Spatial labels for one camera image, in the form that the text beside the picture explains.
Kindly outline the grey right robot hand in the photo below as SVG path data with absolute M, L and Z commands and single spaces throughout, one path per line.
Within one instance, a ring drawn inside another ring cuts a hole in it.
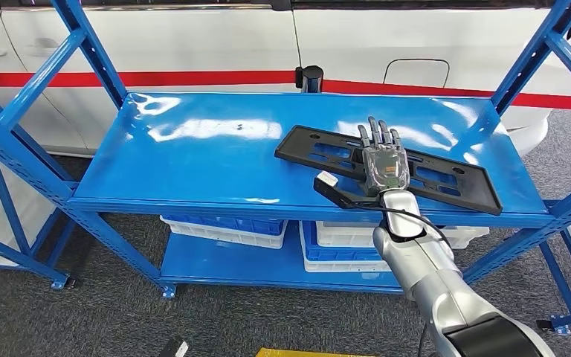
M 364 163 L 364 186 L 368 196 L 387 190 L 405 190 L 410 183 L 410 170 L 399 133 L 384 120 L 367 118 L 371 136 L 364 125 L 358 125 Z

